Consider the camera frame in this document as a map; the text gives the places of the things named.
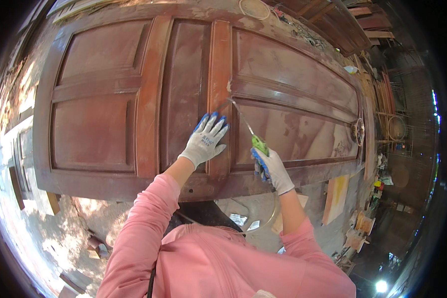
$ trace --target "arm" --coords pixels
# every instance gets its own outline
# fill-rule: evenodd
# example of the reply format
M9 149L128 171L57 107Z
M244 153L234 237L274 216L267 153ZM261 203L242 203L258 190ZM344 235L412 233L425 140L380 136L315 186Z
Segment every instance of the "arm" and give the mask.
M162 236L176 209L180 189L203 163L225 149L217 143L225 135L225 117L214 126L217 113L206 114L192 133L177 161L157 175L137 195L116 240L96 297L143 297L155 266Z
M304 213L294 189L280 195L280 205L283 218L283 235L286 235L298 229L306 218L306 213Z
M285 246L286 255L307 262L306 270L311 272L305 279L308 283L318 285L319 293L306 293L315 297L332 297L337 293L341 297L354 296L356 288L349 277L322 252L316 243L313 226L304 213L303 207L294 190L294 185L285 170L280 157L268 148L269 156L252 148L252 155L262 165L265 175L280 195L283 231L280 238Z

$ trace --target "pink jacket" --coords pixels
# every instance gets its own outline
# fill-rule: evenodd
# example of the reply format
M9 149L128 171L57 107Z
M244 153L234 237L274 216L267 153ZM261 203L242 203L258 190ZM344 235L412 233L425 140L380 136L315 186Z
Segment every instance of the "pink jacket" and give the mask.
M263 289L282 297L355 297L356 287L315 241L305 219L280 235L283 255L257 250L239 235L185 224L164 239L179 207L180 188L158 175L138 194L119 234L97 297L145 297L157 260L153 297L252 297Z

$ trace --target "white glove with blue fingertips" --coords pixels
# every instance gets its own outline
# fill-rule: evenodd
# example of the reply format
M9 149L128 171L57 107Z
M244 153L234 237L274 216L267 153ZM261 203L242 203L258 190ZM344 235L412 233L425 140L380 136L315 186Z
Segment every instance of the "white glove with blue fingertips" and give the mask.
M202 117L184 151L178 156L189 159L194 164L194 170L199 164L219 155L227 147L225 144L217 146L217 143L224 137L230 125L224 125L227 117L222 116L214 126L217 116L218 113L213 112L210 116L205 114Z
M252 148L250 151L252 156L262 165L266 176L270 178L270 182L275 187L278 195L287 193L295 188L278 153L270 148L268 148L268 156L256 148ZM266 176L262 176L263 181L266 181Z

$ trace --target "wooden door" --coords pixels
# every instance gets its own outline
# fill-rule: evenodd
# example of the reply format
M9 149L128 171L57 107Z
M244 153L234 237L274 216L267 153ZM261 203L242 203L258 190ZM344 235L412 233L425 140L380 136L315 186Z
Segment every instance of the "wooden door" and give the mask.
M35 105L40 188L133 200L176 160L202 115L229 96L295 185L361 165L349 125L362 115L360 88L331 58L242 15L146 7L110 10L58 33ZM182 201L269 191L253 175L250 133L235 108L220 113L231 124L228 149L198 167Z

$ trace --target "green object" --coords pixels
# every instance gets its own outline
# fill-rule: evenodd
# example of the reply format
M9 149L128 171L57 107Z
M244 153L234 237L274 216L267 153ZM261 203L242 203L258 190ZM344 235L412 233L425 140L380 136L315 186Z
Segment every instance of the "green object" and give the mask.
M252 146L263 152L267 157L270 155L265 141L256 134L252 134Z

